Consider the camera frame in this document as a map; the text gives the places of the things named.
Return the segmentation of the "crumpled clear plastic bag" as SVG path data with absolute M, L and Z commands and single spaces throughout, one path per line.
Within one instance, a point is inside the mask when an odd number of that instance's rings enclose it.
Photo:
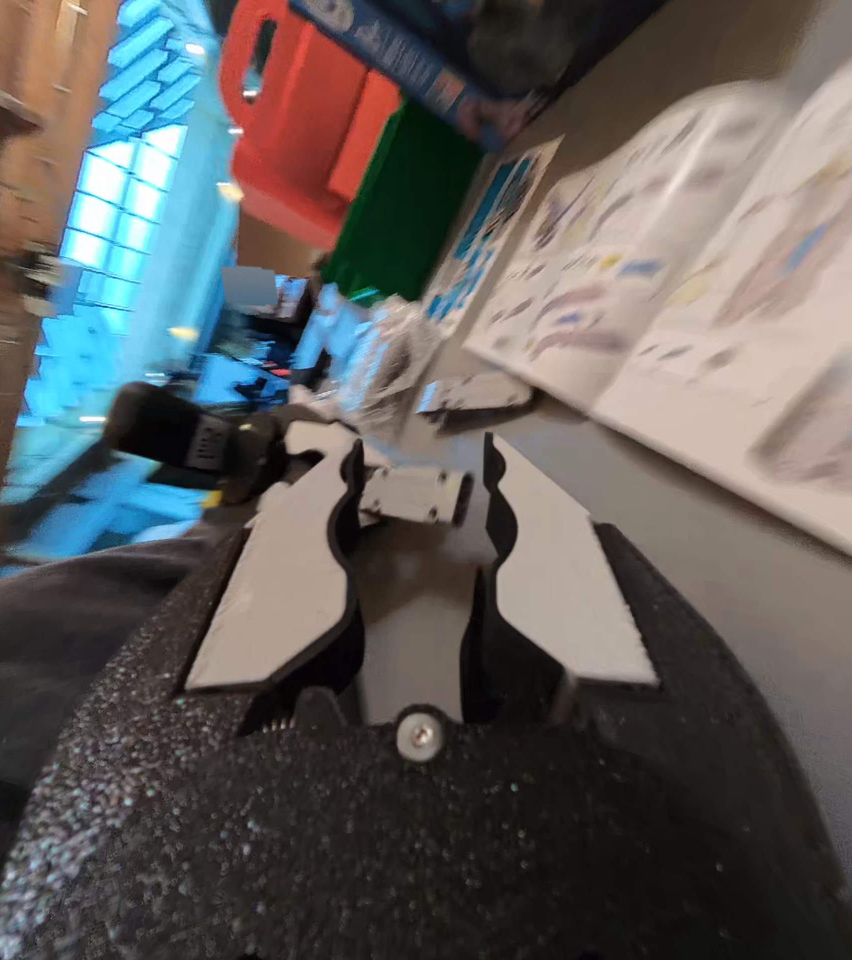
M 391 294 L 364 307 L 334 284 L 321 288 L 306 333 L 301 346 L 317 346 L 329 364 L 298 401 L 363 433 L 402 426 L 442 342 L 420 303 Z

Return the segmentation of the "dark blue toy box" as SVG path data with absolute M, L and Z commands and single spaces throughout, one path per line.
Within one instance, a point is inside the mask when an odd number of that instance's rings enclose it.
M 487 152 L 519 136 L 664 1 L 293 1 L 328 39 Z

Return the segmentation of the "blue sticker sheet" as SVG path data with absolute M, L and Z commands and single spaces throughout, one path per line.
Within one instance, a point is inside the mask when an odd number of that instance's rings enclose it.
M 450 336 L 465 317 L 564 138 L 500 160 L 423 295 L 425 316 Z

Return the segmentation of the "green plastic bin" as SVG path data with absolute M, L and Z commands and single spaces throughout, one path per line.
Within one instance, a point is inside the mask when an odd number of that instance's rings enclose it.
M 402 102 L 321 270 L 324 283 L 343 296 L 372 288 L 418 301 L 483 158 L 427 109 Z

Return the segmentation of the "open instruction booklet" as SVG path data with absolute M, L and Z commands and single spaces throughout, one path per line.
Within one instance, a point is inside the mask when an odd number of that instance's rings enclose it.
M 463 347 L 852 557 L 852 59 L 646 298 L 659 266 L 596 263 Z

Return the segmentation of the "grey brick panel assembly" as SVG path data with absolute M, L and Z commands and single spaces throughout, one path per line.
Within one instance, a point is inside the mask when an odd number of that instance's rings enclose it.
M 503 421 L 528 412 L 538 391 L 502 371 L 436 379 L 427 384 L 413 414 L 440 430 Z

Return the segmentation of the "orange plastic bin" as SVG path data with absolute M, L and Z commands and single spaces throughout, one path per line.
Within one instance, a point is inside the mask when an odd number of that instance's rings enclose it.
M 288 2 L 242 1 L 218 85 L 240 128 L 232 174 L 243 212 L 317 250 L 335 248 L 397 86 Z

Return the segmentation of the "grey desk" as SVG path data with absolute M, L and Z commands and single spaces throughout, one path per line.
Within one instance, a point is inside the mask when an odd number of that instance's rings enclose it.
M 669 2 L 517 139 L 562 138 L 552 163 L 454 336 L 434 378 L 480 371 L 460 344 L 551 186 L 599 162 L 674 102 L 744 79 L 780 79 L 804 100 L 852 58 L 852 2 Z M 726 489 L 543 398 L 494 429 L 600 522 L 616 525 L 722 636 L 792 742 L 828 821 L 852 896 L 852 560 Z M 492 558 L 487 496 L 442 535 L 380 530 L 399 553 L 364 551 L 369 641 L 362 693 L 393 718 L 425 699 L 458 705 L 452 672 L 468 574 Z

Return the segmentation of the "grey brick frame piece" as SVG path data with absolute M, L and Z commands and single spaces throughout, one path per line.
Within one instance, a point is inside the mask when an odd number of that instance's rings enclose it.
M 459 527 L 475 485 L 472 473 L 428 465 L 379 466 L 367 475 L 359 515 L 369 525 L 394 520 Z

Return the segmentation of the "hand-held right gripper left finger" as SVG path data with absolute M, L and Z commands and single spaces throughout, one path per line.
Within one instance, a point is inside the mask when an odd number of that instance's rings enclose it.
M 361 442 L 322 457 L 244 545 L 184 678 L 190 694 L 252 692 L 270 717 L 300 694 L 353 687 L 365 626 L 350 558 L 365 486 Z

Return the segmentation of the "skylight window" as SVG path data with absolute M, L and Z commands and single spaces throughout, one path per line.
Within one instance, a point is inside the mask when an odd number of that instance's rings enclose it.
M 0 494 L 16 562 L 179 534 L 200 496 L 103 441 L 134 381 L 188 387 L 223 304 L 237 223 L 221 193 L 232 135 L 215 87 L 208 2 L 120 2 L 87 149 L 58 245 L 65 300 L 42 318 Z

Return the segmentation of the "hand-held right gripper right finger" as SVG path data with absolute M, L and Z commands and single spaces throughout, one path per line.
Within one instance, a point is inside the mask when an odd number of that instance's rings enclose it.
M 588 509 L 486 433 L 491 563 L 461 643 L 464 722 L 564 722 L 582 687 L 658 690 L 660 678 Z

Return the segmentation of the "person's left forearm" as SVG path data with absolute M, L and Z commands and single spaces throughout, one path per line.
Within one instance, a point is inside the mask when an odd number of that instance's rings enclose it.
M 44 753 L 123 643 L 231 532 L 198 522 L 0 579 L 0 756 Z

